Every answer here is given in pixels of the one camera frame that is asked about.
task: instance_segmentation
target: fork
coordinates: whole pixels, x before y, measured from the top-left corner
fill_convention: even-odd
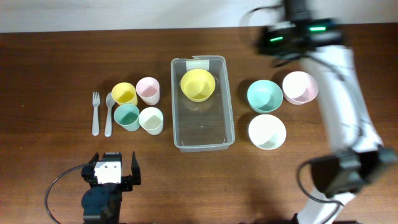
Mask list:
[[[94,107],[94,116],[93,116],[93,135],[97,136],[100,133],[100,124],[98,121],[98,106],[100,105],[100,93],[93,92],[93,107]]]

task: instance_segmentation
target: plastic bin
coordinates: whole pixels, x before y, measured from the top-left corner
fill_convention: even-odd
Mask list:
[[[190,101],[180,87],[184,74],[196,68],[208,70],[216,81],[214,93],[201,103]],[[235,132],[225,58],[175,58],[171,70],[175,146],[181,152],[227,149],[235,141]]]

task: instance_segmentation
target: white cup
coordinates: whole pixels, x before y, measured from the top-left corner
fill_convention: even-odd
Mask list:
[[[163,114],[154,107],[148,107],[141,111],[138,122],[151,135],[160,134],[163,130]]]
[[[155,105],[160,99],[159,82],[152,77],[141,78],[136,86],[137,94],[148,105]]]
[[[250,122],[249,137],[257,148],[272,150],[285,142],[286,128],[279,118],[270,114],[262,114]]]

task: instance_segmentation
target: pink cup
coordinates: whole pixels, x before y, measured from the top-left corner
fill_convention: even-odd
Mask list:
[[[283,81],[282,89],[287,101],[294,105],[308,103],[317,97],[317,81],[308,73],[292,72]]]
[[[155,105],[160,99],[159,82],[152,77],[145,77],[138,81],[137,94],[148,105]]]

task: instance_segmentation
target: spoon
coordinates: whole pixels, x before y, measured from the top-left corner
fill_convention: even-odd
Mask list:
[[[105,124],[105,136],[109,137],[112,135],[112,107],[114,105],[114,100],[112,98],[112,94],[108,93],[106,96],[106,106],[108,106],[108,114],[106,115],[106,124]]]

